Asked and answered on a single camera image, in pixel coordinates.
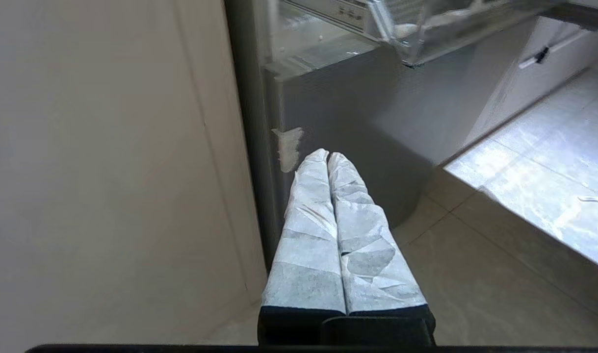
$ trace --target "refrigerator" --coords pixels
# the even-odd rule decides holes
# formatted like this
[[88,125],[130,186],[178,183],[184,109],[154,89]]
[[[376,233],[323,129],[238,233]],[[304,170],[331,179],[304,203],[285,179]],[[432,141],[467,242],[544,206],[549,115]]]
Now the refrigerator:
[[[391,228],[405,221],[462,147],[528,19],[556,3],[225,0],[267,266],[294,170],[318,148],[355,164]],[[464,22],[445,22],[462,9]]]

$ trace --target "white cabinet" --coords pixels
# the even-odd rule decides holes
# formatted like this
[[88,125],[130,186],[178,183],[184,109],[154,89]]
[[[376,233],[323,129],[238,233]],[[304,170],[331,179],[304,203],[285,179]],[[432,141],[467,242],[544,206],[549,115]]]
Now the white cabinet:
[[[541,63],[520,67],[545,46],[568,43]],[[573,75],[598,61],[598,32],[577,25],[540,17],[518,58],[505,72],[472,129],[465,145],[475,141],[532,103],[550,93]]]

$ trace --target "tile floor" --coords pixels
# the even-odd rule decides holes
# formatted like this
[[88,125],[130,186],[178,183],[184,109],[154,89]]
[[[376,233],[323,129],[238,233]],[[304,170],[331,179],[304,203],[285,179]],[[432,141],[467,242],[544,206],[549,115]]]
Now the tile floor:
[[[393,230],[440,345],[598,346],[598,72],[436,171]],[[256,344],[258,307],[201,344]]]

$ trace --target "cabinet handle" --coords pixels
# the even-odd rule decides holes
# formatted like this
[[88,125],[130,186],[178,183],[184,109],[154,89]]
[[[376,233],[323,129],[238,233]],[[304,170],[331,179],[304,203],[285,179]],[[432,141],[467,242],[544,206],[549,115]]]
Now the cabinet handle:
[[[549,47],[547,55],[550,56],[551,54],[556,53],[560,49],[567,47],[568,45],[572,44],[576,40],[579,40],[580,38],[583,38],[584,36],[586,36],[589,33],[591,33],[591,31],[588,31],[586,29],[581,29],[578,33],[574,34],[573,36],[570,36],[570,38],[567,38],[567,39],[561,41],[560,43],[557,43],[556,45],[552,45],[552,47]],[[533,63],[536,63],[537,60],[539,60],[538,53],[535,56],[533,56],[532,58],[529,58],[528,60],[521,62],[519,64],[519,69],[523,70],[523,69],[527,68],[528,66],[532,65]]]

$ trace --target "tile grout line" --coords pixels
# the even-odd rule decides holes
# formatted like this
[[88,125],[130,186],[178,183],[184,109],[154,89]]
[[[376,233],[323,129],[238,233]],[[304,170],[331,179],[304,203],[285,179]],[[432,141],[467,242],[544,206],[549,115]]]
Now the tile grout line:
[[551,96],[552,96],[552,94],[548,94],[547,96],[545,96],[544,98],[542,98],[542,99],[541,99],[541,101],[540,101],[540,104],[545,104],[545,105],[547,105],[548,107],[552,107],[552,108],[555,108],[555,109],[564,110],[564,111],[566,111],[566,112],[567,112],[567,113],[568,113],[570,116],[568,116],[566,119],[564,119],[564,121],[563,121],[563,122],[559,123],[559,125],[557,125],[557,126],[553,127],[552,129],[550,129],[550,131],[548,131],[546,134],[544,134],[544,135],[543,135],[543,136],[542,136],[542,137],[541,137],[541,138],[540,138],[538,141],[536,141],[536,143],[534,143],[534,144],[533,144],[533,145],[532,145],[530,148],[528,148],[528,150],[526,150],[525,152],[521,153],[521,154],[523,154],[524,156],[525,156],[526,154],[528,154],[528,153],[532,152],[532,150],[534,150],[536,147],[540,147],[540,145],[541,145],[541,144],[542,144],[542,143],[543,143],[543,142],[544,142],[544,141],[545,141],[545,140],[546,140],[546,139],[547,139],[547,138],[548,138],[548,137],[549,137],[549,136],[550,136],[550,135],[551,135],[553,132],[555,132],[555,131],[559,130],[561,127],[564,127],[564,126],[565,126],[565,125],[567,125],[567,124],[568,124],[570,121],[573,121],[573,120],[580,119],[580,118],[582,117],[583,111],[584,111],[584,110],[585,110],[587,107],[589,107],[591,104],[593,104],[595,101],[597,101],[597,100],[598,100],[598,94],[595,94],[595,95],[594,95],[594,97],[593,97],[593,98],[592,98],[592,99],[591,99],[591,100],[590,100],[590,101],[589,101],[589,102],[588,102],[588,103],[587,103],[587,104],[586,104],[584,107],[580,108],[579,110],[576,110],[575,112],[571,112],[570,110],[567,110],[566,108],[559,107],[558,105],[554,105],[554,104],[552,104],[552,103],[546,102],[546,100],[547,100],[548,98],[550,98]]
[[587,306],[584,306],[584,304],[582,304],[579,300],[575,299],[573,297],[573,295],[568,294],[566,291],[564,291],[562,288],[559,288],[556,284],[554,284],[552,281],[550,281],[549,279],[543,277],[541,274],[539,274],[537,271],[535,271],[534,269],[532,269],[530,266],[528,266],[528,264],[522,262],[520,259],[518,259],[517,257],[515,257],[514,255],[510,254],[509,251],[507,251],[505,248],[499,246],[499,244],[497,244],[496,242],[492,241],[492,239],[488,238],[487,236],[485,236],[482,232],[478,231],[476,228],[474,228],[474,226],[470,225],[469,223],[467,223],[465,220],[461,219],[460,217],[458,217],[458,215],[454,214],[453,212],[449,212],[448,214],[453,215],[453,217],[456,217],[456,219],[458,219],[458,221],[462,222],[463,224],[465,224],[465,226],[468,226],[469,228],[471,228],[471,230],[473,230],[474,232],[476,232],[478,235],[480,235],[481,237],[483,237],[483,239],[486,239],[489,243],[493,244],[496,248],[498,248],[499,250],[501,250],[502,252],[504,252],[505,254],[507,254],[509,257],[511,257],[512,259],[516,260],[517,263],[521,264],[522,266],[524,266],[525,268],[527,268],[530,272],[534,273],[536,275],[536,277],[539,277],[540,279],[543,279],[543,281],[545,281],[546,283],[550,284],[552,287],[556,288],[556,290],[560,291],[561,293],[563,293],[564,295],[566,295],[566,297],[568,297],[569,299],[571,299],[573,302],[577,303],[581,308],[583,308],[584,310],[590,312],[591,314],[595,315],[595,317],[598,317],[598,313],[596,313],[594,310],[588,308]]
[[444,218],[445,218],[445,217],[446,217],[446,216],[447,216],[449,213],[450,213],[450,212],[449,212],[449,210],[447,210],[447,212],[446,212],[444,215],[442,215],[442,217],[441,217],[441,218],[439,218],[439,219],[438,219],[438,221],[435,221],[434,223],[432,223],[430,226],[428,226],[428,227],[427,227],[427,229],[426,229],[426,230],[423,230],[423,231],[422,231],[422,232],[421,232],[419,235],[417,235],[417,236],[416,236],[416,237],[415,237],[413,240],[411,240],[411,241],[409,241],[408,243],[404,244],[404,246],[408,246],[408,245],[410,245],[411,243],[413,243],[415,240],[417,240],[418,238],[422,237],[422,236],[423,236],[423,234],[426,234],[426,233],[427,233],[427,231],[429,231],[429,230],[430,230],[430,229],[431,229],[433,226],[435,226],[435,225],[436,225],[438,222],[442,221],[442,219],[444,219]]
[[597,191],[597,190],[595,190],[595,189],[592,189],[592,188],[590,188],[590,187],[586,187],[586,186],[582,185],[582,184],[580,183],[580,181],[577,181],[577,180],[575,180],[575,179],[572,179],[572,178],[570,178],[569,176],[567,176],[567,175],[565,175],[565,174],[562,174],[562,173],[560,173],[560,172],[557,172],[556,170],[553,170],[552,168],[550,168],[550,167],[548,167],[548,166],[546,166],[546,165],[543,165],[543,164],[539,163],[538,161],[536,161],[536,160],[534,160],[534,159],[532,159],[532,158],[530,158],[530,157],[526,157],[526,158],[527,158],[529,161],[531,161],[531,162],[533,162],[533,163],[536,163],[537,165],[539,165],[539,166],[541,166],[541,167],[543,167],[543,168],[545,168],[545,169],[549,170],[550,172],[552,172],[552,173],[554,173],[554,174],[556,174],[556,175],[558,175],[558,176],[562,177],[563,179],[565,179],[565,180],[569,181],[570,183],[573,183],[573,184],[580,185],[581,187],[583,187],[583,188],[586,188],[586,189],[588,189],[588,190],[591,190],[592,192],[594,192],[595,194],[597,194],[597,195],[598,195],[598,191]]
[[447,211],[447,213],[449,213],[449,208],[447,208],[446,206],[443,206],[443,205],[442,205],[440,202],[436,201],[436,200],[435,200],[433,197],[431,197],[429,194],[425,194],[425,193],[423,193],[422,195],[423,195],[423,196],[425,196],[425,197],[427,197],[428,199],[431,199],[431,201],[432,201],[433,203],[435,203],[435,204],[436,204],[436,205],[438,205],[440,208],[442,208],[443,210],[446,210],[446,211]]
[[[529,152],[531,152],[537,145],[539,145],[540,143],[543,142],[543,140],[545,138],[547,138],[550,134],[552,134],[552,132],[556,129],[558,129],[559,127],[565,125],[566,123],[568,123],[571,119],[575,119],[575,118],[579,118],[580,114],[576,114],[576,116],[572,116],[571,118],[567,118],[566,121],[562,124],[557,126],[556,128],[554,128],[553,130],[551,130],[545,137],[541,138],[540,141],[538,141],[535,145],[533,145],[527,152],[523,152],[521,154],[519,154],[513,161],[510,161],[510,163],[508,165],[506,165],[506,167],[502,168],[499,172],[497,172],[497,174],[495,174],[492,178],[488,179],[487,181],[485,181],[479,188],[477,188],[473,194],[469,195],[467,198],[464,199],[464,201],[462,201],[461,203],[459,203],[457,206],[455,206],[454,208],[452,208],[451,210],[448,211],[448,214],[453,215],[454,217],[456,217],[457,219],[459,219],[460,221],[462,221],[462,223],[464,223],[465,225],[467,225],[469,228],[473,229],[474,232],[480,234],[482,237],[484,237],[485,239],[487,239],[488,241],[490,241],[490,243],[492,243],[493,245],[495,245],[497,248],[500,248],[503,252],[507,253],[510,257],[512,257],[513,259],[517,260],[519,263],[523,264],[523,266],[525,266],[526,268],[528,268],[528,270],[532,271],[533,273],[535,273],[538,277],[541,277],[542,279],[544,279],[546,282],[548,282],[549,284],[551,284],[552,286],[554,286],[554,288],[556,288],[557,290],[561,291],[562,293],[564,293],[565,295],[567,295],[568,297],[570,297],[573,301],[575,301],[576,303],[578,303],[581,307],[587,309],[589,312],[593,313],[594,315],[596,315],[598,317],[598,314],[595,313],[595,311],[591,310],[590,308],[584,306],[581,302],[579,302],[577,299],[575,299],[572,295],[566,293],[564,290],[562,290],[561,288],[559,288],[558,286],[556,286],[556,284],[552,283],[551,281],[549,281],[548,279],[546,279],[545,277],[543,277],[542,275],[540,275],[539,273],[537,273],[537,271],[535,271],[534,269],[532,269],[530,266],[528,266],[528,264],[522,262],[520,259],[518,259],[517,257],[515,257],[514,255],[510,254],[507,250],[505,250],[504,248],[502,248],[501,246],[499,246],[499,244],[495,243],[494,241],[492,241],[492,239],[488,238],[487,236],[485,236],[482,232],[478,231],[476,228],[474,228],[474,226],[472,226],[471,224],[467,223],[465,220],[461,219],[460,217],[458,217],[458,215],[454,214],[454,210],[456,210],[458,207],[460,207],[461,205],[463,205],[466,201],[468,201],[469,199],[471,199],[471,197],[473,197],[475,194],[477,194],[478,192],[484,194],[484,192],[481,191],[481,189],[485,186],[488,185],[490,182],[492,182],[494,179],[498,178],[500,176],[500,174],[506,172],[506,170],[508,170],[510,167],[512,167],[515,163],[517,163],[517,161],[519,160],[523,160],[523,158],[532,161],[534,163],[536,163],[537,165],[540,165],[541,167],[545,168],[546,170],[550,170],[550,172],[553,172],[554,174],[559,175],[560,177],[566,179],[567,181],[569,181],[570,183],[574,183],[577,185],[580,185],[581,187],[584,187],[584,185],[582,185],[581,183],[575,181],[574,179],[571,179],[563,174],[560,174],[559,172],[552,170],[549,167],[546,167],[545,165],[542,165],[541,163],[535,161],[534,159],[530,158],[529,156],[527,156],[527,154]],[[591,190],[592,192],[594,192],[595,194],[598,194],[598,192],[596,192],[595,190],[588,188],[589,190]]]
[[[506,170],[508,170],[508,168],[509,168],[509,167],[513,166],[514,164],[516,164],[516,163],[517,163],[517,161],[519,161],[519,160],[522,160],[523,158],[525,158],[525,159],[528,159],[528,160],[530,160],[530,161],[533,161],[534,163],[537,163],[538,165],[541,165],[542,167],[545,167],[545,168],[547,168],[548,170],[552,170],[551,168],[548,168],[548,167],[546,167],[546,166],[542,165],[541,163],[539,163],[539,162],[535,161],[534,159],[530,158],[530,156],[529,156],[529,155],[530,155],[530,154],[531,154],[531,153],[532,153],[532,152],[533,152],[533,151],[534,151],[536,148],[540,147],[540,146],[543,144],[543,142],[544,142],[544,141],[545,141],[547,138],[549,138],[549,137],[550,137],[550,136],[551,136],[551,135],[552,135],[554,132],[556,132],[557,130],[559,130],[559,129],[561,129],[562,127],[566,126],[568,123],[570,123],[570,121],[573,121],[573,120],[576,120],[576,119],[581,119],[581,116],[582,116],[582,112],[583,112],[583,110],[584,110],[584,109],[586,109],[586,108],[587,108],[589,105],[591,105],[593,102],[595,102],[597,99],[598,99],[598,95],[595,95],[595,98],[594,98],[593,100],[591,100],[591,101],[590,101],[590,102],[589,102],[587,105],[585,105],[584,107],[580,108],[580,109],[579,109],[579,110],[577,110],[576,112],[572,112],[572,113],[571,113],[571,116],[569,116],[568,118],[564,119],[564,121],[563,121],[563,122],[561,122],[561,123],[559,123],[559,125],[557,125],[557,126],[555,126],[555,127],[551,128],[551,129],[550,129],[550,130],[549,130],[549,131],[548,131],[546,134],[544,134],[544,135],[543,135],[543,136],[542,136],[542,137],[541,137],[541,138],[540,138],[540,139],[539,139],[539,140],[538,140],[536,143],[534,143],[534,144],[533,144],[531,147],[527,148],[527,149],[526,149],[524,152],[518,152],[518,151],[515,151],[515,150],[513,150],[512,148],[510,148],[510,147],[508,147],[508,146],[504,145],[504,144],[503,144],[503,143],[501,143],[500,141],[497,141],[497,140],[495,140],[494,138],[492,138],[491,136],[489,136],[489,139],[491,139],[492,141],[494,141],[494,142],[496,142],[496,143],[499,143],[499,145],[502,145],[502,146],[503,146],[503,147],[505,147],[505,148],[508,148],[508,149],[509,149],[509,150],[511,150],[512,152],[516,152],[516,153],[518,154],[518,156],[517,156],[517,157],[516,157],[514,160],[510,161],[510,163],[508,163],[508,165],[506,165],[504,168],[501,168],[501,169],[500,169],[500,170],[499,170],[499,171],[498,171],[498,172],[497,172],[497,173],[496,173],[496,174],[495,174],[493,177],[491,177],[490,179],[488,179],[487,181],[485,181],[485,182],[484,182],[484,183],[483,183],[483,184],[482,184],[480,187],[478,187],[478,188],[476,189],[476,191],[480,191],[480,190],[481,190],[481,188],[485,187],[485,185],[488,185],[490,182],[492,182],[492,181],[494,181],[495,179],[497,179],[497,178],[500,176],[500,174],[504,173]],[[549,105],[550,107],[555,107],[556,109],[561,109],[561,110],[564,110],[563,108],[561,108],[561,107],[557,107],[557,106],[555,106],[555,105],[553,105],[553,104],[550,104],[550,103],[545,103],[545,104]],[[556,172],[555,170],[552,170],[552,172],[555,172],[556,174],[558,174],[558,175],[561,175],[562,177],[564,177],[565,179],[568,179],[569,181],[572,181],[572,182],[574,182],[574,183],[579,183],[578,181],[575,181],[574,179],[570,179],[570,178],[568,178],[567,176],[564,176],[564,175],[560,174],[559,172]],[[598,194],[598,192],[597,192],[596,190],[593,190],[593,189],[591,189],[591,188],[588,188],[588,189],[589,189],[589,190],[591,190],[591,191],[593,191],[593,192],[595,192],[596,194]]]
[[597,125],[597,126],[598,126],[598,122],[597,122],[597,121],[593,121],[593,120],[591,120],[591,119],[588,119],[588,118],[583,118],[583,119],[584,119],[584,120],[587,120],[587,121],[589,121],[590,123],[592,123],[592,124],[595,124],[595,125]]
[[447,210],[447,213],[451,213],[451,211],[455,210],[456,208],[460,207],[460,205],[462,205],[463,203],[467,202],[469,199],[471,199],[471,197],[473,197],[473,195],[475,195],[476,192],[478,192],[478,190],[480,190],[480,188],[476,188],[473,190],[473,192],[471,193],[471,195],[465,197],[464,200],[460,201],[458,203],[458,205],[453,206],[453,208],[451,210]]

